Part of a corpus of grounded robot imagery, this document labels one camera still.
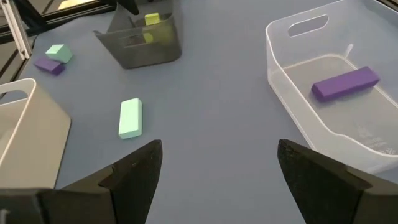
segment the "handle cutout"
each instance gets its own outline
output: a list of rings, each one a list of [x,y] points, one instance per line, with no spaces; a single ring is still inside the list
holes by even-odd
[[[328,24],[329,17],[327,15],[318,16],[306,21],[298,22],[289,27],[287,33],[289,37],[307,34],[309,32],[322,29]]]

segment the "small green block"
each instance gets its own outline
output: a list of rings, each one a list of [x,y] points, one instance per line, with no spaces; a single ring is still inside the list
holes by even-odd
[[[121,103],[119,136],[122,139],[133,138],[142,134],[142,103],[138,98]]]
[[[65,44],[54,44],[45,53],[49,59],[62,63],[68,63],[73,54]]]

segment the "foam block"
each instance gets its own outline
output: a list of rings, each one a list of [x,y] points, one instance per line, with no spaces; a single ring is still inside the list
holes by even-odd
[[[65,44],[54,44],[45,54],[48,58],[61,63],[68,63],[73,57],[72,52]]]
[[[34,62],[34,65],[42,71],[49,72],[53,75],[59,75],[64,71],[65,66],[48,58],[40,58]]]
[[[159,13],[152,13],[145,15],[145,25],[150,26],[154,24],[160,23],[160,16]],[[154,37],[150,33],[144,33],[145,42],[151,43],[154,41]]]
[[[121,103],[119,136],[122,139],[133,138],[142,134],[142,103],[138,98]]]
[[[311,91],[318,101],[325,102],[372,87],[379,81],[369,67],[363,67],[314,83]]]

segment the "purple foam block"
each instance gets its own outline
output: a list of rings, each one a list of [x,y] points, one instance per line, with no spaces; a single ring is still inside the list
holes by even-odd
[[[369,67],[363,67],[314,83],[311,91],[318,101],[325,102],[372,87],[379,80]]]
[[[53,75],[59,75],[65,69],[65,66],[62,63],[50,60],[48,58],[40,58],[35,61],[34,64],[40,70],[49,72]]]

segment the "transparent storage bin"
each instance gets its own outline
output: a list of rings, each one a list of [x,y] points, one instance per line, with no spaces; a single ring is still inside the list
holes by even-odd
[[[0,85],[0,188],[54,188],[71,119],[32,78]]]
[[[370,173],[398,165],[393,23],[341,0],[271,22],[266,34],[268,82],[313,150]],[[315,82],[364,66],[381,78],[373,88],[327,103],[313,97]]]
[[[122,68],[166,63],[182,54],[178,29],[180,8],[177,0],[135,0],[139,14],[118,4],[105,34],[94,31]],[[145,15],[159,13],[160,23],[146,26]]]

